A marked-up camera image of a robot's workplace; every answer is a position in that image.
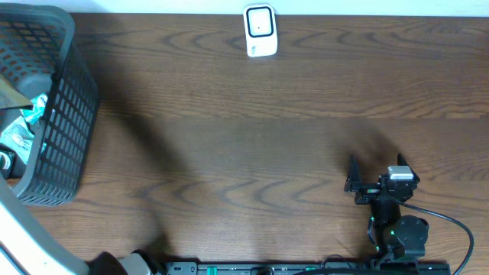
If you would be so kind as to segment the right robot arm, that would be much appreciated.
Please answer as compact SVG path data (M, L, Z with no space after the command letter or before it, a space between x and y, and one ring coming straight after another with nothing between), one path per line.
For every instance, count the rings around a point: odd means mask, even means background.
M402 154L377 182L364 183L355 158L349 160L344 191L355 194L355 204L369 205L368 237L377 249L369 266L380 270L389 265L415 265L426 253L429 224L414 215L402 215L400 206L413 196L420 182Z

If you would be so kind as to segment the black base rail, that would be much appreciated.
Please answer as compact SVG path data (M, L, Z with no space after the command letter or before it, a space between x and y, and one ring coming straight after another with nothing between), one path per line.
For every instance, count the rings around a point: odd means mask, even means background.
M449 275L448 264L381 264L369 267L362 263L327 261L325 264L254 263L199 264L190 261L167 262L164 274L169 275L295 275L295 274L419 274Z

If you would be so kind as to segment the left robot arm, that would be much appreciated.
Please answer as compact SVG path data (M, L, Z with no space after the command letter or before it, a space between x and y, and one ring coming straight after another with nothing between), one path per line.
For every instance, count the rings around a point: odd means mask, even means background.
M1 179L1 264L8 274L163 274L144 251L116 258L102 252L85 261L56 242Z

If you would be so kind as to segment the white barcode scanner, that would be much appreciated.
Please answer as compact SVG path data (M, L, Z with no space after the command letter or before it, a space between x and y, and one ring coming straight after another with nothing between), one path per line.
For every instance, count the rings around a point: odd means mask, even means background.
M275 10L269 4L249 5L243 11L246 52L249 57L268 57L277 52Z

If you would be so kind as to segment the teal white snack packet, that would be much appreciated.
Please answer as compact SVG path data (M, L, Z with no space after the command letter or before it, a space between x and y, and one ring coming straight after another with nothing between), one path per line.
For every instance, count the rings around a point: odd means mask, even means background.
M34 134L28 128L24 117L17 117L1 133L1 144L12 149L23 164L28 164L33 143Z

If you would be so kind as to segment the dark grey plastic basket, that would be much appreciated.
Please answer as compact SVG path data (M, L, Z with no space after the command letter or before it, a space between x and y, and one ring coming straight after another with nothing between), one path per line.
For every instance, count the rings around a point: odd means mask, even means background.
M27 205L61 205L79 188L99 108L99 94L73 40L75 23L63 9L2 3L1 75L26 98L45 93L43 116L28 128L28 164L15 154L13 193ZM1 133L21 109L1 111ZM12 149L1 144L1 149Z

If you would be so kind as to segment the white yellow chip bag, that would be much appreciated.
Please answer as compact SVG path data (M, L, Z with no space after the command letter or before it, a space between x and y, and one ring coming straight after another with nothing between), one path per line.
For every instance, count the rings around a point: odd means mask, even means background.
M32 109L34 104L1 75L1 110Z

